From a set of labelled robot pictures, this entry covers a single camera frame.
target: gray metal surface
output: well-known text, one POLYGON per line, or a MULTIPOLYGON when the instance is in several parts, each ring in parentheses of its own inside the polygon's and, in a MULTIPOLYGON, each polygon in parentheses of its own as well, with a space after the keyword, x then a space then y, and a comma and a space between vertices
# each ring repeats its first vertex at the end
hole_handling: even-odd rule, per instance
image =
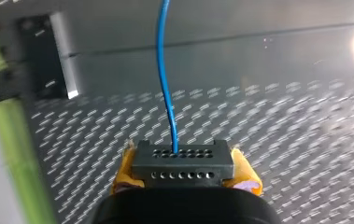
MULTIPOLYGON (((354 81, 174 92, 182 143, 225 139, 284 223, 354 223, 354 81)), ((160 94, 39 102, 41 162, 63 223, 108 194, 127 140, 170 142, 160 94)))
MULTIPOLYGON (((64 69, 88 97, 38 102, 32 121, 59 220, 82 222, 127 139, 170 141, 152 48, 160 1, 0 2, 12 62, 24 57, 12 19, 60 11, 64 69)), ((182 143, 240 147, 284 223, 354 223, 354 1, 172 1, 165 40, 182 143)))

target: blue wire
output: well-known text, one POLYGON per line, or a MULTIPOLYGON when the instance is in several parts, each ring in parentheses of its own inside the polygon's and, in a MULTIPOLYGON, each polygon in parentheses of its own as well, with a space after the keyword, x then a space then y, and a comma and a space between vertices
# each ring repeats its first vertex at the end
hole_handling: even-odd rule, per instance
POLYGON ((170 0, 163 0, 160 9, 160 17, 157 26, 157 42, 156 42, 156 56, 157 56, 157 69, 159 70, 160 84, 162 86, 165 107, 167 109, 168 121, 171 127, 171 138, 173 141, 173 152, 177 153, 177 125, 174 116, 173 103, 171 100, 170 91, 168 90, 167 76, 165 75, 163 44, 164 44, 164 26, 167 19, 167 11, 170 0))

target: black rectangular component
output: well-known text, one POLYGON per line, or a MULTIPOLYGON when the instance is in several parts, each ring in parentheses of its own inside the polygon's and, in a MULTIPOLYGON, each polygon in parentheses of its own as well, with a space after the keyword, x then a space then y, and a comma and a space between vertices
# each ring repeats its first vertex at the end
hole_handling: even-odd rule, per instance
POLYGON ((145 187, 219 187, 234 177, 234 164, 224 140, 214 145, 180 145, 178 154, 171 146, 140 141, 132 173, 145 187))
POLYGON ((50 16, 19 19, 17 31, 31 74, 32 91, 38 99, 66 98, 64 72, 50 16))

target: black plastic part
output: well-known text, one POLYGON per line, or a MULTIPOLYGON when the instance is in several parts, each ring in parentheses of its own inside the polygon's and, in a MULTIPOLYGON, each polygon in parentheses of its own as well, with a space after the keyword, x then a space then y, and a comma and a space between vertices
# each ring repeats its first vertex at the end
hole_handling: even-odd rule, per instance
POLYGON ((35 96, 38 99, 66 98, 64 73, 50 16, 20 19, 16 26, 35 96))
POLYGON ((132 165, 133 178, 146 188, 220 187, 234 177, 234 164, 226 141, 214 145, 180 145, 178 154, 171 146, 140 141, 132 165))
POLYGON ((129 189, 107 197, 92 224, 280 224, 262 198, 240 189, 129 189))

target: black connector housing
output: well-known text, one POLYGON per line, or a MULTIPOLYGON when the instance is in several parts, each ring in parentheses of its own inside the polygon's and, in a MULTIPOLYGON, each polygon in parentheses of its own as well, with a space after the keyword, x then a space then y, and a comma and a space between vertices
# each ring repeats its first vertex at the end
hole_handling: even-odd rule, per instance
POLYGON ((220 187, 234 177, 230 149, 224 140, 214 145, 180 145, 178 154, 171 146, 140 141, 132 165, 133 178, 146 188, 220 187))

